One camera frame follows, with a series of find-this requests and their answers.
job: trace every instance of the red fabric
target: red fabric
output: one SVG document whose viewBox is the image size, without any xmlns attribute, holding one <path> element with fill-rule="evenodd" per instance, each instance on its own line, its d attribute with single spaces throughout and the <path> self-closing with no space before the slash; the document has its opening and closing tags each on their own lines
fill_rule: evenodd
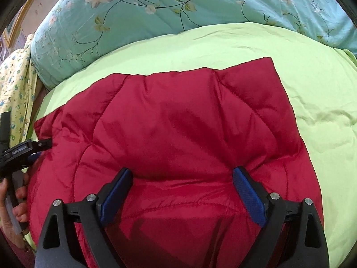
<svg viewBox="0 0 357 268">
<path fill-rule="evenodd" d="M 323 218 L 320 187 L 270 58 L 224 70 L 113 74 L 35 130 L 53 140 L 29 185 L 35 242 L 54 199 L 82 200 L 123 166 L 134 185 L 107 232 L 128 268 L 238 267 L 259 232 L 232 183 L 239 165 L 284 199 L 312 198 Z"/>
</svg>

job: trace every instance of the light green bedsheet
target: light green bedsheet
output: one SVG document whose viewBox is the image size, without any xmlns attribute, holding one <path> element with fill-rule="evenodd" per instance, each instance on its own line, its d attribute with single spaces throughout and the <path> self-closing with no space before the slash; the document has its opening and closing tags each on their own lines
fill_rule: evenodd
<svg viewBox="0 0 357 268">
<path fill-rule="evenodd" d="M 114 72 L 224 69 L 264 56 L 273 58 L 318 176 L 330 267 L 335 268 L 357 240 L 357 61 L 349 51 L 254 23 L 201 27 L 102 57 L 53 89 L 37 118 Z"/>
</svg>

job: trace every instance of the finger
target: finger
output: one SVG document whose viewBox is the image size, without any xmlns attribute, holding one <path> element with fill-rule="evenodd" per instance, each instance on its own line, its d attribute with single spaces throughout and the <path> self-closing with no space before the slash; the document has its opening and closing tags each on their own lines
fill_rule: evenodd
<svg viewBox="0 0 357 268">
<path fill-rule="evenodd" d="M 12 228 L 12 223 L 10 221 L 10 218 L 8 216 L 8 211 L 5 206 L 5 197 L 6 197 L 6 191 L 8 189 L 8 183 L 7 180 L 4 179 L 0 183 L 0 219 L 1 219 L 1 225 L 5 229 L 7 228 Z"/>
<path fill-rule="evenodd" d="M 27 196 L 27 187 L 23 186 L 16 190 L 15 195 L 18 199 L 24 199 Z"/>
<path fill-rule="evenodd" d="M 28 221 L 27 214 L 23 214 L 21 216 L 17 216 L 16 220 L 20 223 L 26 223 Z"/>
<path fill-rule="evenodd" d="M 8 190 L 8 181 L 5 178 L 0 183 L 0 207 L 3 207 L 5 205 L 5 197 L 6 197 L 7 190 Z"/>
<path fill-rule="evenodd" d="M 24 201 L 12 209 L 14 216 L 22 216 L 27 212 L 27 203 Z"/>
<path fill-rule="evenodd" d="M 29 184 L 29 180 L 30 180 L 30 177 L 29 177 L 29 174 L 27 172 L 24 173 L 24 185 L 28 185 Z"/>
</svg>

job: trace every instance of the black clamp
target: black clamp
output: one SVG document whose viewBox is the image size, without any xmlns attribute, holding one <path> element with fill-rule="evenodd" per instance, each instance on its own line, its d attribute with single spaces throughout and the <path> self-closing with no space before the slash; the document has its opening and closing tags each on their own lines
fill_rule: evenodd
<svg viewBox="0 0 357 268">
<path fill-rule="evenodd" d="M 0 178 L 7 177 L 17 170 L 29 167 L 32 155 L 52 147 L 52 139 L 32 141 L 28 139 L 0 155 Z"/>
<path fill-rule="evenodd" d="M 42 227 L 35 268 L 87 267 L 74 223 L 82 223 L 98 267 L 125 268 L 104 227 L 114 220 L 132 185 L 133 174 L 122 168 L 98 194 L 89 194 L 82 201 L 69 204 L 55 200 Z"/>
<path fill-rule="evenodd" d="M 326 238 L 313 201 L 283 200 L 268 193 L 243 167 L 233 171 L 233 183 L 254 222 L 262 227 L 239 268 L 266 268 L 284 225 L 288 235 L 277 268 L 328 268 Z"/>
</svg>

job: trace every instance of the picture frame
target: picture frame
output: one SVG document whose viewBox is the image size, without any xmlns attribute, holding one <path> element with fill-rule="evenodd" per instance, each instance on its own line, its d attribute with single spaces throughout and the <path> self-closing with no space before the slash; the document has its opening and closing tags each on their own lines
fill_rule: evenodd
<svg viewBox="0 0 357 268">
<path fill-rule="evenodd" d="M 21 32 L 21 24 L 33 2 L 34 0 L 27 0 L 2 33 L 3 41 L 7 49 L 12 50 L 16 45 L 17 38 Z"/>
</svg>

